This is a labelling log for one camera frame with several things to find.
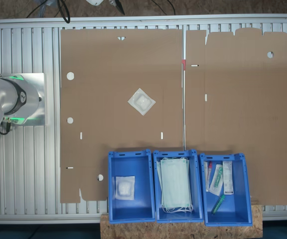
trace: gauze pad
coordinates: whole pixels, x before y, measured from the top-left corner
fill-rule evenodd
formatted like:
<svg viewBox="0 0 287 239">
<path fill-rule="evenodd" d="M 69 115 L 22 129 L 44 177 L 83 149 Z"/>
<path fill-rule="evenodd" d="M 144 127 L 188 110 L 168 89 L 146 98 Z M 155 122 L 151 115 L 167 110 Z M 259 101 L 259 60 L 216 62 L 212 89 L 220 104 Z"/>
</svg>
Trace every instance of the gauze pad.
<svg viewBox="0 0 287 239">
<path fill-rule="evenodd" d="M 155 101 L 139 88 L 128 100 L 128 103 L 144 116 L 155 104 Z"/>
<path fill-rule="evenodd" d="M 135 177 L 116 177 L 116 199 L 135 199 Z"/>
</svg>

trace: blue plastic bin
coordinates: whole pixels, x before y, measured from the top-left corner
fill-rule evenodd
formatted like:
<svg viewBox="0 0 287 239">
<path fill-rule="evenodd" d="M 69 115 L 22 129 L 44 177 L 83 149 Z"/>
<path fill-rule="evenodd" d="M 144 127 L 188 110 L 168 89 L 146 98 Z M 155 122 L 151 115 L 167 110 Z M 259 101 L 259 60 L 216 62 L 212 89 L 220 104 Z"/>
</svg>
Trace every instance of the blue plastic bin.
<svg viewBox="0 0 287 239">
<path fill-rule="evenodd" d="M 151 151 L 109 152 L 109 222 L 155 222 Z M 135 177 L 135 200 L 115 198 L 116 177 Z"/>
<path fill-rule="evenodd" d="M 204 223 L 208 227 L 221 226 L 252 226 L 251 199 L 248 183 L 247 165 L 245 156 L 242 153 L 234 155 L 205 155 L 198 156 L 200 162 L 200 170 L 202 174 L 202 197 L 204 208 Z M 232 161 L 232 177 L 233 177 L 233 195 L 225 195 L 225 200 L 221 204 L 216 214 L 211 211 L 217 203 L 219 196 L 210 192 L 206 192 L 205 187 L 205 171 L 204 162 L 212 161 L 212 170 L 210 174 L 210 184 L 215 172 L 217 164 L 223 161 Z"/>
<path fill-rule="evenodd" d="M 187 157 L 189 160 L 189 183 L 191 200 L 193 204 L 192 213 L 165 213 L 162 210 L 161 205 L 161 187 L 158 178 L 157 162 L 163 158 L 174 158 L 174 157 Z M 155 193 L 155 204 L 156 204 L 156 215 L 158 223 L 199 223 L 203 222 L 202 214 L 202 201 L 201 201 L 201 187 L 199 178 L 199 165 L 196 150 L 179 151 L 179 152 L 153 152 L 153 163 L 154 163 L 154 193 Z"/>
</svg>

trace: cardboard sheet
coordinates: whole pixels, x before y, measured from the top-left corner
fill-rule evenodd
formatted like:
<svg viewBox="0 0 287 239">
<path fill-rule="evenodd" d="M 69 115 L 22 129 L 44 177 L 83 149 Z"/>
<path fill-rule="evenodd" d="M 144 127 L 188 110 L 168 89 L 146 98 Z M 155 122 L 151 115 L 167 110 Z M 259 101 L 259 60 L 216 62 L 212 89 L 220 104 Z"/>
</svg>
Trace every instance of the cardboard sheet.
<svg viewBox="0 0 287 239">
<path fill-rule="evenodd" d="M 287 34 L 241 28 L 210 33 L 206 44 L 205 36 L 186 35 L 187 148 L 244 153 L 251 196 L 287 205 Z"/>
<path fill-rule="evenodd" d="M 61 203 L 107 199 L 109 151 L 182 150 L 181 41 L 176 29 L 61 31 Z M 144 116 L 128 104 L 138 88 L 156 101 Z"/>
</svg>

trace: hole in cardboard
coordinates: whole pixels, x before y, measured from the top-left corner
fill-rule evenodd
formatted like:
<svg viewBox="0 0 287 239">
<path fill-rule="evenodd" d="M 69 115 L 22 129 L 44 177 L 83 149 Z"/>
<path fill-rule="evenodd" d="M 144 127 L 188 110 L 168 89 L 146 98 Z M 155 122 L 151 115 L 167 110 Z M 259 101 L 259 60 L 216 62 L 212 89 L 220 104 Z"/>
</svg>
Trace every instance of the hole in cardboard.
<svg viewBox="0 0 287 239">
<path fill-rule="evenodd" d="M 69 118 L 67 119 L 67 123 L 73 123 L 73 122 L 74 122 L 74 119 L 73 119 L 73 118 L 69 117 Z"/>
<path fill-rule="evenodd" d="M 97 176 L 97 180 L 98 180 L 98 181 L 102 181 L 103 179 L 104 179 L 104 176 L 103 176 L 103 175 L 99 174 L 99 175 Z"/>
<path fill-rule="evenodd" d="M 68 80 L 71 81 L 71 80 L 73 80 L 74 78 L 75 78 L 74 73 L 72 73 L 72 72 L 68 72 L 68 73 L 67 73 L 67 79 L 68 79 Z"/>
<path fill-rule="evenodd" d="M 269 52 L 268 52 L 268 57 L 269 57 L 269 58 L 273 58 L 273 57 L 274 57 L 274 53 L 273 53 L 272 51 L 269 51 Z"/>
</svg>

